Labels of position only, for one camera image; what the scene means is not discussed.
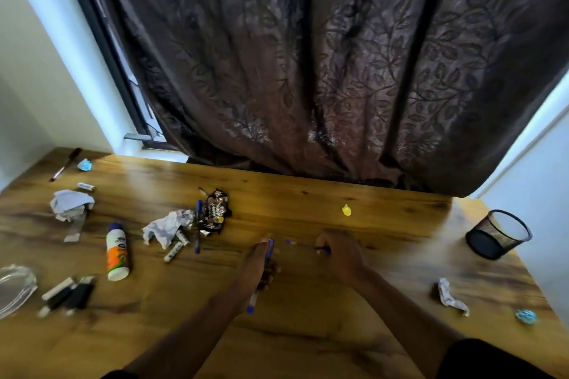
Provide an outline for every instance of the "black pen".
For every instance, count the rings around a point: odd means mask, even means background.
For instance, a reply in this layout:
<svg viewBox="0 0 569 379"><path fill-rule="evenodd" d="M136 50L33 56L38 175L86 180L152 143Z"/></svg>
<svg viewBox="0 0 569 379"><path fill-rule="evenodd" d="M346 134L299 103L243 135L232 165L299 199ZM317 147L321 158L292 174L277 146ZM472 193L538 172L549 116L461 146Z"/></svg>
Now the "black pen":
<svg viewBox="0 0 569 379"><path fill-rule="evenodd" d="M59 177L59 175L63 172L63 170L67 168L69 165L71 165L73 161L77 158L77 156L79 156L79 153L81 153L82 151L83 150L78 147L73 152L71 152L71 154L67 158L67 162L61 167L61 169L57 173L55 173L55 175L52 178L49 179L49 181L52 182L57 177Z"/></svg>

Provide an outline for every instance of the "hand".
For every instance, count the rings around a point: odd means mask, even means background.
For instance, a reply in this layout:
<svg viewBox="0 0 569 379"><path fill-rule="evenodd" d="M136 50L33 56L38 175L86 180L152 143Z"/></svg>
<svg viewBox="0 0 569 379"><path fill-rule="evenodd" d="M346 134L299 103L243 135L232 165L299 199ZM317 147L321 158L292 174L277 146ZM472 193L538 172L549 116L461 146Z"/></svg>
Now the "hand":
<svg viewBox="0 0 569 379"><path fill-rule="evenodd" d="M346 285L354 286L367 270L358 241L348 232L325 229L317 238L317 247L330 246L330 267Z"/></svg>
<svg viewBox="0 0 569 379"><path fill-rule="evenodd" d="M236 296L238 303L248 302L255 291L268 290L269 284L273 281L273 275L281 272L274 260L265 261L267 249L268 239L263 239L261 243L247 251L237 268L237 274L230 290Z"/></svg>

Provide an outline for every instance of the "clear plastic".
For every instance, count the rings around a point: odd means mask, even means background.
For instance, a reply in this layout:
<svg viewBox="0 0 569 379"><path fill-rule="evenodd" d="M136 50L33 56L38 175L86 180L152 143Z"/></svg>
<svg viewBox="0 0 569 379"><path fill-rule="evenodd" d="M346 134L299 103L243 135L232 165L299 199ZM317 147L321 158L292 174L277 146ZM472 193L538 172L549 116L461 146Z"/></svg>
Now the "clear plastic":
<svg viewBox="0 0 569 379"><path fill-rule="evenodd" d="M0 319L14 313L38 288L32 270L12 264L0 269Z"/></svg>

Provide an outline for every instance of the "brown curtain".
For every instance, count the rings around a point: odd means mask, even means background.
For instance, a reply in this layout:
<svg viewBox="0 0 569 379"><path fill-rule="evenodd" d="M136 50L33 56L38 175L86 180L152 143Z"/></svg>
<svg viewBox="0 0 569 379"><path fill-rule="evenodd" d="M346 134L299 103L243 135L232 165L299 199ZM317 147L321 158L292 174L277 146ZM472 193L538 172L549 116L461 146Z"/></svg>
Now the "brown curtain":
<svg viewBox="0 0 569 379"><path fill-rule="evenodd" d="M106 1L165 134L211 165L465 196L569 61L569 0Z"/></svg>

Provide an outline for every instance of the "person's left hand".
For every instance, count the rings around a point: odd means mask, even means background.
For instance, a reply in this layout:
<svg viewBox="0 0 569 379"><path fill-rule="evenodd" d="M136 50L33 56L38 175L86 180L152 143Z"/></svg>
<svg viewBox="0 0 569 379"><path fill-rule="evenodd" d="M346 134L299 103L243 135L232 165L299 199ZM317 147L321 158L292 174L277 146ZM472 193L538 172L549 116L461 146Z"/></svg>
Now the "person's left hand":
<svg viewBox="0 0 569 379"><path fill-rule="evenodd" d="M237 268L237 274L231 288L239 303L248 302L255 291L268 290L269 284L273 281L273 275L281 272L274 260L265 261L267 249L268 239L263 239L261 243L247 251Z"/></svg>

